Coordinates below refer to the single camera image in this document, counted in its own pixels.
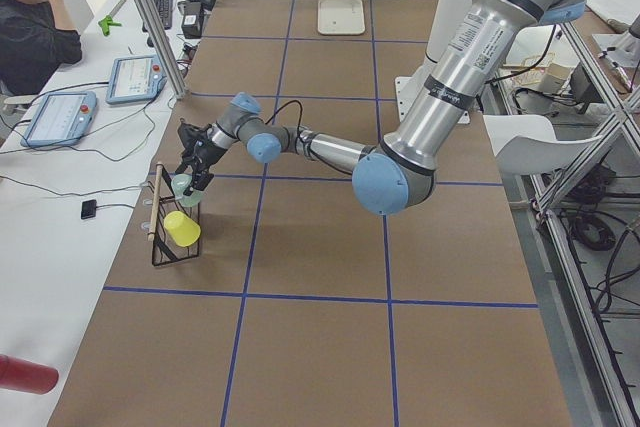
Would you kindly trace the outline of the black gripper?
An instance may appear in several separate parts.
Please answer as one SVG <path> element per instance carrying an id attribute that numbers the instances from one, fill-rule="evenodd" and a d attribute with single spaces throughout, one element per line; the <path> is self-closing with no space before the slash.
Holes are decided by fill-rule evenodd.
<path id="1" fill-rule="evenodd" d="M 211 124 L 199 127 L 180 121 L 178 136 L 184 147 L 181 162 L 175 169 L 175 174 L 182 174 L 189 168 L 191 172 L 188 186 L 184 190 L 185 196 L 192 196 L 196 191 L 203 192 L 214 178 L 208 169 L 220 159 L 220 148 L 210 139 Z"/>

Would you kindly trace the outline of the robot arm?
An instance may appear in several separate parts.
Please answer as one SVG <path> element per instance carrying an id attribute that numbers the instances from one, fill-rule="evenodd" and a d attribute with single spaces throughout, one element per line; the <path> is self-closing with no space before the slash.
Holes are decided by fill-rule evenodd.
<path id="1" fill-rule="evenodd" d="M 181 123 L 179 197 L 188 207 L 199 203 L 213 178 L 210 167 L 241 143 L 262 164 L 295 153 L 350 175 L 356 198 L 374 214 L 395 214 L 419 204 L 435 188 L 440 147 L 504 61 L 516 35 L 527 27 L 574 20 L 583 14 L 585 2 L 462 0 L 468 10 L 441 57 L 431 70 L 416 71 L 422 85 L 408 112 L 375 146 L 267 123 L 259 116 L 257 100 L 241 92 L 214 123 Z"/>

